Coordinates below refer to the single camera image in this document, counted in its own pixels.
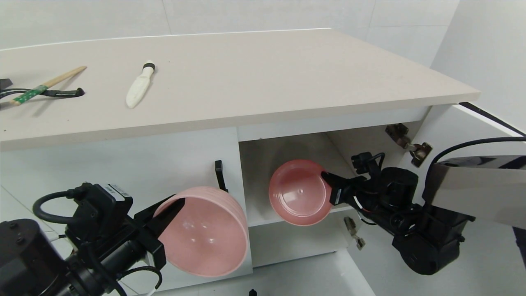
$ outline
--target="metal hinge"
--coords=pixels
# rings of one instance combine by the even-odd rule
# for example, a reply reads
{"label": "metal hinge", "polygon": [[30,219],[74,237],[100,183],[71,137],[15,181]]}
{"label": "metal hinge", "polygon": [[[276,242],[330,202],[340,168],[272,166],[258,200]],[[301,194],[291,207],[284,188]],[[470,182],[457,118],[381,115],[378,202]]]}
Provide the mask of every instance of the metal hinge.
{"label": "metal hinge", "polygon": [[411,143],[411,140],[406,136],[408,132],[409,129],[401,123],[386,126],[386,133],[398,146],[409,151],[413,157],[411,163],[416,167],[420,167],[422,162],[426,160],[429,152],[433,150],[433,147],[426,142],[423,142],[422,144]]}
{"label": "metal hinge", "polygon": [[365,246],[365,240],[356,235],[356,233],[358,233],[358,230],[356,229],[355,221],[351,219],[351,217],[345,216],[343,218],[343,222],[345,223],[345,227],[347,227],[347,231],[349,232],[351,237],[356,240],[356,247],[358,248],[358,250],[361,251],[361,249],[363,249],[363,247]]}

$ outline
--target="white utensil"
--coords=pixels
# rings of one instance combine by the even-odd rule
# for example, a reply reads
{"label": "white utensil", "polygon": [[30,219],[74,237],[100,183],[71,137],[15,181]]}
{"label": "white utensil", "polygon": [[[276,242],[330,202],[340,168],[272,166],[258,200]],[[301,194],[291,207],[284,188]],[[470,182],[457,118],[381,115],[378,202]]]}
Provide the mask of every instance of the white utensil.
{"label": "white utensil", "polygon": [[126,95],[126,105],[130,109],[135,108],[140,100],[143,99],[148,85],[150,85],[150,77],[155,71],[155,65],[152,61],[147,61],[143,66],[143,72],[135,78],[131,85],[128,94]]}

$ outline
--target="white wall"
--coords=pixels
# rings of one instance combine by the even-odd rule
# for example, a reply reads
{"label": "white wall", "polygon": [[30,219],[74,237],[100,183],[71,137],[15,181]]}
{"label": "white wall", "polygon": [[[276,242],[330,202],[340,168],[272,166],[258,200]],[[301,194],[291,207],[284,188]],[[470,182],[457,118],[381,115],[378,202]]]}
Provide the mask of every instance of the white wall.
{"label": "white wall", "polygon": [[430,66],[459,0],[1,0],[0,50],[102,38],[333,27]]}
{"label": "white wall", "polygon": [[474,104],[523,132],[525,16],[525,1],[461,1],[432,64],[481,90]]}

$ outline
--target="pink plate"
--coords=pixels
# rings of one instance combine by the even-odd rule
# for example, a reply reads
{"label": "pink plate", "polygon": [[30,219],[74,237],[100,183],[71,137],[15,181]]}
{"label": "pink plate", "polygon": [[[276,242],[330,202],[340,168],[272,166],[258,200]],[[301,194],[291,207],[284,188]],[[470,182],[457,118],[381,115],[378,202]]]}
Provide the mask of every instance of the pink plate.
{"label": "pink plate", "polygon": [[186,198],[185,206],[159,237],[166,259],[201,277],[236,270],[248,251],[248,224],[241,206],[227,192],[202,186],[172,196],[154,216],[181,198]]}
{"label": "pink plate", "polygon": [[270,179],[270,204],[285,221],[309,226],[330,212],[330,186],[321,177],[323,167],[310,160],[293,160],[280,166]]}

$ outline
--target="countertop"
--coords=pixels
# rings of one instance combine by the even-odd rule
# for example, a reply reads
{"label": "countertop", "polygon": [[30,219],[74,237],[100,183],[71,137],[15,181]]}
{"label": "countertop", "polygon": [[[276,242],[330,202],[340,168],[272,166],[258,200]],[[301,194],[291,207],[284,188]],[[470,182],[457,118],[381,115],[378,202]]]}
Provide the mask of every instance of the countertop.
{"label": "countertop", "polygon": [[[152,60],[134,108],[126,93]],[[0,149],[26,149],[476,100],[480,92],[334,29],[120,38],[0,51],[0,77],[86,94],[0,105]]]}

